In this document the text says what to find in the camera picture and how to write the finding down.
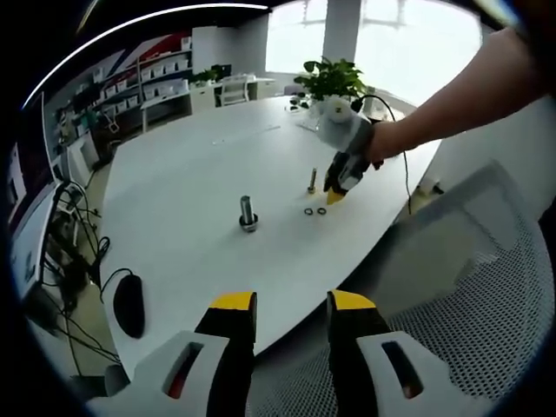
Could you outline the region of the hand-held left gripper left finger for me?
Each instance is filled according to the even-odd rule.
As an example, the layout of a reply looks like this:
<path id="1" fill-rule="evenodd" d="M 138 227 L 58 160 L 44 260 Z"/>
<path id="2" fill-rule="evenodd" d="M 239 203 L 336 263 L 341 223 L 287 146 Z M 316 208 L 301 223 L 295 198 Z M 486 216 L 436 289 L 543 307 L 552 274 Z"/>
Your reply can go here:
<path id="1" fill-rule="evenodd" d="M 131 416 L 243 416 L 254 367 L 257 294 L 226 293 L 193 331 L 141 361 L 129 386 Z"/>

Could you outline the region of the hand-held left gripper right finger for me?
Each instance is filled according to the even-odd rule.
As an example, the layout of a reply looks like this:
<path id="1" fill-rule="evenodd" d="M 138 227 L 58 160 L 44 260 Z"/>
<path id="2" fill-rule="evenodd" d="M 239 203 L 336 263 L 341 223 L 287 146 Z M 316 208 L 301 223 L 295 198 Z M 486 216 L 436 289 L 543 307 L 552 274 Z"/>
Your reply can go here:
<path id="1" fill-rule="evenodd" d="M 469 397 L 447 364 L 393 331 L 363 295 L 327 296 L 329 369 L 341 416 L 468 416 Z"/>

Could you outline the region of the person's right hand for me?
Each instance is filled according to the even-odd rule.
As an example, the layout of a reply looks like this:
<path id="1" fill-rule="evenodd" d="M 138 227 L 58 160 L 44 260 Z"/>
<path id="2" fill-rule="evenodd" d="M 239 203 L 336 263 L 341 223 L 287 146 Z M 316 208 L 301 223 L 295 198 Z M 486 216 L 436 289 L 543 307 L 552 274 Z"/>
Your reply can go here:
<path id="1" fill-rule="evenodd" d="M 398 122 L 378 122 L 367 148 L 367 159 L 372 164 L 397 156 L 406 150 L 406 137 Z"/>

